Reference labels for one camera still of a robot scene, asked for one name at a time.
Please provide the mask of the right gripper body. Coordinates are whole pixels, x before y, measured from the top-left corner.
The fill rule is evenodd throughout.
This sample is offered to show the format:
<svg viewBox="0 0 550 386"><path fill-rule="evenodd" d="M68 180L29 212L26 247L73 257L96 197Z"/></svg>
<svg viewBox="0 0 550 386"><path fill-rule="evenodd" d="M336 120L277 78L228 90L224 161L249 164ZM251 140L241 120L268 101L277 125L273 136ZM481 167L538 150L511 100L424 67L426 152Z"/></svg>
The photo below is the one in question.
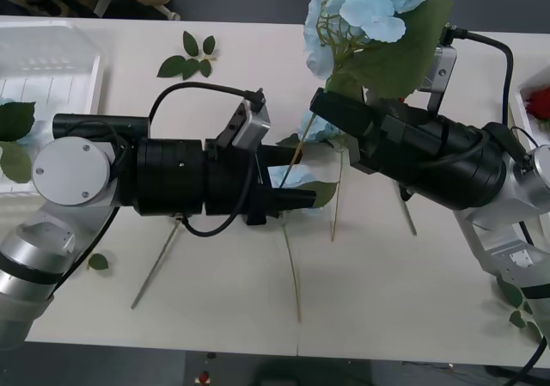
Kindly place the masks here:
<svg viewBox="0 0 550 386"><path fill-rule="evenodd" d="M447 119L398 101L348 102L350 165L410 188L440 188L447 169Z"/></svg>

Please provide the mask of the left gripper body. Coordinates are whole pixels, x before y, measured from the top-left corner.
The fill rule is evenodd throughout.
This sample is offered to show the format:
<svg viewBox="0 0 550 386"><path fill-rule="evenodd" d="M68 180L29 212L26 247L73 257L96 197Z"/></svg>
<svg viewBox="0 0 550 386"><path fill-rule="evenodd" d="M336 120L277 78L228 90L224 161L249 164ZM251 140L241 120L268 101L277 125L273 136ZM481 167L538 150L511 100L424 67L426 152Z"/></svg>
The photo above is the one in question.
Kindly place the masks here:
<svg viewBox="0 0 550 386"><path fill-rule="evenodd" d="M229 147L206 151L205 213L207 216L229 215L239 200L248 169L252 167L252 182L245 193L239 214L246 225L266 224L268 189L267 146L261 145L254 153Z"/></svg>

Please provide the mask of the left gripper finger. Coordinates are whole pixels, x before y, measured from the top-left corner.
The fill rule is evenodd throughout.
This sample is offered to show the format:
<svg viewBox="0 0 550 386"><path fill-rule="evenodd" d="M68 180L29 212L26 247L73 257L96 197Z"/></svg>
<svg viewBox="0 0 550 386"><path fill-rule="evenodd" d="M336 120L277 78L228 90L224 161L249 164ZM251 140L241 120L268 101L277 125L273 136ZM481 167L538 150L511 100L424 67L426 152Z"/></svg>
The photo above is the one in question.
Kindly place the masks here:
<svg viewBox="0 0 550 386"><path fill-rule="evenodd" d="M256 150L256 171L258 175L267 175L269 167L290 165L296 149L278 145L261 144Z"/></svg>
<svg viewBox="0 0 550 386"><path fill-rule="evenodd" d="M299 188L267 188L261 196L268 213L313 208L316 200L315 191Z"/></svg>

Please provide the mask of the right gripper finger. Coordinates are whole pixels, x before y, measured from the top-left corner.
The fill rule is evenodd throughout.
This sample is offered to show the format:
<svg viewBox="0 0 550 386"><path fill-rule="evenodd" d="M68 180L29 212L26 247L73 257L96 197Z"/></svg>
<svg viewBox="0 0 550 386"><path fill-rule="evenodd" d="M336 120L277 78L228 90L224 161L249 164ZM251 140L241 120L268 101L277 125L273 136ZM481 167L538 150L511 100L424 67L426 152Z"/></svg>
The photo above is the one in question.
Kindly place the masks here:
<svg viewBox="0 0 550 386"><path fill-rule="evenodd" d="M318 88L309 110L353 138L372 140L376 137L376 112L364 102Z"/></svg>

